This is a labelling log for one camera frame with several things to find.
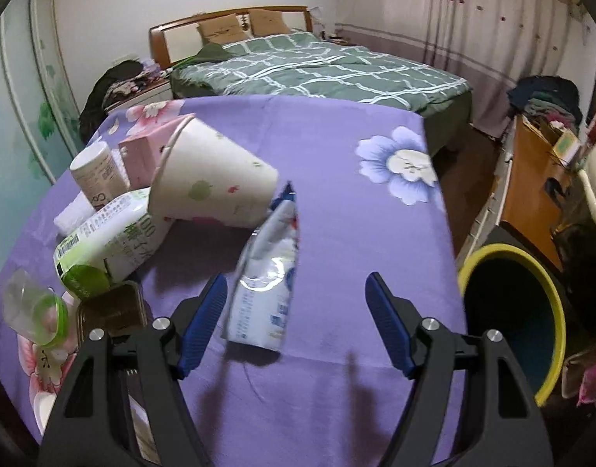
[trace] flower pattern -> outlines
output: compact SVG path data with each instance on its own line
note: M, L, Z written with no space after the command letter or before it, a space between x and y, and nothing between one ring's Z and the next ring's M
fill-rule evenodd
M135 124L127 132L127 135L135 135L149 126L167 123L179 115L184 103L184 100L168 100L130 107L125 116L127 121L135 121Z
M392 138L374 135L361 140L356 154L362 158L360 173L376 184L388 184L389 193L406 205L433 202L444 211L436 172L424 140L406 126Z
M29 376L29 401L34 409L36 423L43 432L45 417L39 415L43 413L41 408L44 408L44 402L50 400L50 394L55 395L60 391L62 381L75 359L75 346L67 342L63 348L43 348L21 335L17 335L17 341L21 367Z

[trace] white paper cup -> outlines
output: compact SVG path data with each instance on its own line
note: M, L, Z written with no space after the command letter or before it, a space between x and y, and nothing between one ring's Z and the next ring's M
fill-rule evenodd
M194 116L162 152L148 201L152 216L255 228L270 206L278 172Z

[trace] pile of clothes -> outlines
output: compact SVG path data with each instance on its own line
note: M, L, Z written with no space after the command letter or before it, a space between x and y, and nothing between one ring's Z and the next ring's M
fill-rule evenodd
M80 136L88 144L100 124L107 118L105 109L115 102L129 98L163 75L159 65L125 60L107 70L97 81L79 116Z
M572 81L562 77L525 77L508 92L508 97L511 116L522 112L530 121L541 119L575 135L579 132L583 115L579 109L579 91Z
M162 74L163 72L160 65L152 63L145 66L137 76L113 83L104 96L102 103L103 109L107 110L110 105L126 100L131 95L143 91L155 81L161 79Z

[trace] trash bin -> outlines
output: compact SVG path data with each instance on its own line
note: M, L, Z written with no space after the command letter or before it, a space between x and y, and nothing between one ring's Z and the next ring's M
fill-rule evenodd
M530 254L508 244L478 249L458 274L470 335L501 330L543 405L561 373L566 321L549 274Z

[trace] barcode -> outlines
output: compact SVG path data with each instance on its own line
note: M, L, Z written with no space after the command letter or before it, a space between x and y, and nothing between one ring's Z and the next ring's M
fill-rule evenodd
M75 234L70 239L65 240L58 246L58 258L62 258L66 252L79 242L79 234Z

